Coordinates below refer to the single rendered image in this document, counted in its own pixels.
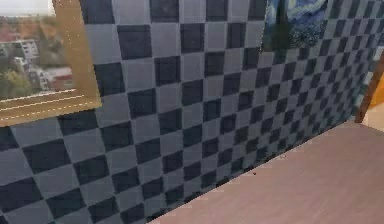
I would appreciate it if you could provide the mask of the brown wooden door frame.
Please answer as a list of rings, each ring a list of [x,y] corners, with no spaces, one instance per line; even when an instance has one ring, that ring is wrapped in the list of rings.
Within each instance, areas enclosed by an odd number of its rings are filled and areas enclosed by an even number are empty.
[[[359,106],[358,111],[355,114],[355,118],[354,118],[355,123],[361,123],[363,121],[368,111],[368,108],[371,104],[373,95],[377,89],[377,86],[383,74],[384,74],[384,55],[379,59],[375,67],[373,76],[371,78],[371,81],[369,82],[364,98],[361,102],[361,105]]]

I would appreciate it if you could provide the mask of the blue swirly night-sky painting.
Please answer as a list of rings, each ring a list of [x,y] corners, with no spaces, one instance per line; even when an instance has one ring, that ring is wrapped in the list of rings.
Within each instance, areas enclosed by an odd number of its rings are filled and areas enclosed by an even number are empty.
[[[328,0],[268,0],[261,49],[314,46],[324,28]]]

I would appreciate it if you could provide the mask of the wooden framed window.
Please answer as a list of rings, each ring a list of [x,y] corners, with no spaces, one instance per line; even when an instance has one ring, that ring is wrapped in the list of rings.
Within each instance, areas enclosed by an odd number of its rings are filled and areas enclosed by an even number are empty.
[[[0,127],[101,105],[80,0],[0,0]]]

